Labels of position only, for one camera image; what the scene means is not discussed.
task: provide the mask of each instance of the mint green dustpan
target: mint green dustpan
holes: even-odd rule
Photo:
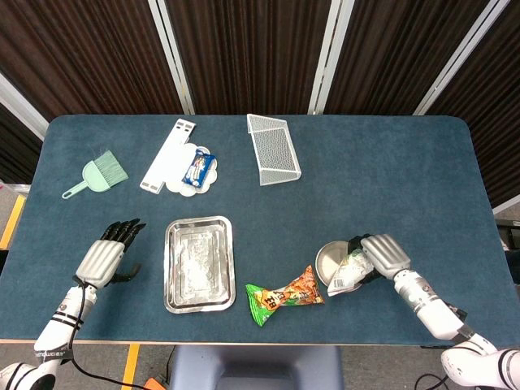
[[[109,150],[95,161],[88,162],[83,168],[82,176],[83,181],[65,191],[62,194],[63,199],[73,197],[86,188],[92,189],[96,193],[102,193],[128,178],[126,172]]]

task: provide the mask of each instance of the white robotic arm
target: white robotic arm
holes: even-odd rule
[[[72,341],[95,305],[96,291],[110,282],[131,280],[139,271],[135,265],[127,275],[116,274],[125,250],[145,226],[139,219],[111,224],[95,241],[76,271],[75,281],[52,319],[34,345],[40,366],[15,363],[0,371],[0,390],[51,390],[58,367],[73,360]]]
[[[430,333],[457,344],[442,353],[446,374],[461,386],[520,390],[520,351],[496,348],[465,325],[437,296],[430,284],[410,270],[410,258],[387,234],[361,240],[362,250],[419,317]]]

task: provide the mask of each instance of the wire basket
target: wire basket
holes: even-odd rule
[[[247,115],[248,133],[253,138],[260,185],[298,180],[300,165],[294,151],[287,121],[259,115]]]

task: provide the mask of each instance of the blue table surface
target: blue table surface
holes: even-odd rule
[[[324,305],[282,307],[263,328],[251,319],[245,285],[278,288],[313,264],[329,241],[389,233],[412,267],[467,323],[496,345],[520,343],[520,305],[464,122],[442,116],[287,115],[301,166],[298,181],[260,187],[246,118],[181,116],[197,124],[191,142],[219,160],[218,180],[186,198],[139,188],[179,118],[68,115],[49,127],[37,173],[0,277],[0,338],[36,339],[86,250],[117,220],[147,222],[79,338],[225,343],[438,345],[415,314],[378,279]],[[111,150],[130,178],[106,193],[68,201],[83,166]],[[213,313],[171,314],[163,304],[167,225],[224,215],[232,222],[236,301]]]

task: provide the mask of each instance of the metal tray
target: metal tray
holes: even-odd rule
[[[164,305],[172,313],[225,310],[235,301],[231,223],[178,219],[166,230]]]

